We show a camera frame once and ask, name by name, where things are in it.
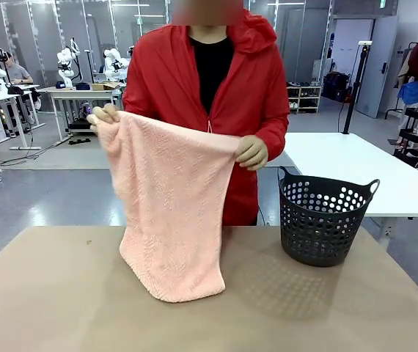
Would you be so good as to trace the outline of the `person's left hand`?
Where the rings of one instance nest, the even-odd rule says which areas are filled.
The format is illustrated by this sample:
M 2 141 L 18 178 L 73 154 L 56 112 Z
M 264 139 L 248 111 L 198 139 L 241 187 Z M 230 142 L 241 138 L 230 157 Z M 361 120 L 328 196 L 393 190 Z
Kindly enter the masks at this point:
M 257 136 L 244 136 L 240 139 L 235 151 L 235 162 L 241 168 L 257 171 L 263 168 L 268 161 L 268 149 L 265 142 Z

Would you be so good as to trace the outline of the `person's right hand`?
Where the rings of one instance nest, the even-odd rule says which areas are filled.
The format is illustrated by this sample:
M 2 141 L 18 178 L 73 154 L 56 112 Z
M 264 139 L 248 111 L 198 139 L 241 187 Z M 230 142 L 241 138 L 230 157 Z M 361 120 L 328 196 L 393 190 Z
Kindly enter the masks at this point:
M 103 108 L 95 106 L 92 113 L 87 116 L 87 122 L 90 124 L 90 130 L 97 134 L 98 126 L 102 122 L 108 125 L 120 121 L 119 110 L 112 103 L 107 103 Z

